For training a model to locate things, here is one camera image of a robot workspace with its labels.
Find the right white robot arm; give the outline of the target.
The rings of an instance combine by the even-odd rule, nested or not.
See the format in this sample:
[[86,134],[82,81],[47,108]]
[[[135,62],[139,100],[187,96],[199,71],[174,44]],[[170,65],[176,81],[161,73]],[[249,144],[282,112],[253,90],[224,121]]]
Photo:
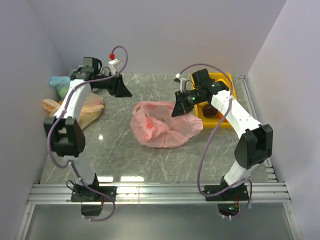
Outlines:
[[180,73],[174,81],[180,84],[180,90],[175,92],[175,105],[171,116],[177,117],[190,113],[194,106],[207,102],[222,114],[222,123],[227,120],[238,137],[234,150],[235,162],[222,177],[218,191],[209,194],[200,191],[206,198],[221,195],[226,200],[233,199],[239,188],[248,179],[250,173],[259,164],[272,155],[273,129],[269,124],[261,124],[251,116],[235,99],[233,84],[220,80],[213,81],[207,69],[201,69],[192,74],[194,89],[186,90],[187,79]]

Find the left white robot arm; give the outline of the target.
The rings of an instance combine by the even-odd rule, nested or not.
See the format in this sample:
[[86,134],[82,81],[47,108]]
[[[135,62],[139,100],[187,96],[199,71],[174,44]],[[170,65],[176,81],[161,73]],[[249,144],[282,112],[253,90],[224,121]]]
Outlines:
[[52,117],[44,120],[48,154],[54,164],[65,169],[71,167],[77,177],[73,191],[89,201],[97,200],[102,194],[97,175],[83,160],[86,146],[85,135],[78,123],[86,98],[93,88],[108,90],[116,98],[130,98],[131,92],[123,82],[122,71],[127,61],[110,54],[109,75],[102,73],[102,62],[94,57],[84,57],[82,66],[70,76],[68,92],[62,105]]

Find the pink plastic bag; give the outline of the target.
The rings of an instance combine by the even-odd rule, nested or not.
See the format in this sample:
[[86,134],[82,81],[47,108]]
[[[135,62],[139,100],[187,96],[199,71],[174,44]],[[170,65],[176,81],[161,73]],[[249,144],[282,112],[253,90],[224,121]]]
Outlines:
[[203,130],[203,122],[191,113],[172,117],[174,103],[141,101],[132,109],[130,126],[140,145],[178,148]]

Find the orange fake fruit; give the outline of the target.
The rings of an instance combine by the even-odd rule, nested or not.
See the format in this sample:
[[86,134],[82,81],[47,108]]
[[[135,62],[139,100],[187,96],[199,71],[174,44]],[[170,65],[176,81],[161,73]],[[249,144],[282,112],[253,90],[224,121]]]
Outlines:
[[220,119],[222,119],[222,118],[224,117],[224,115],[223,115],[221,112],[218,112],[218,117],[219,117]]

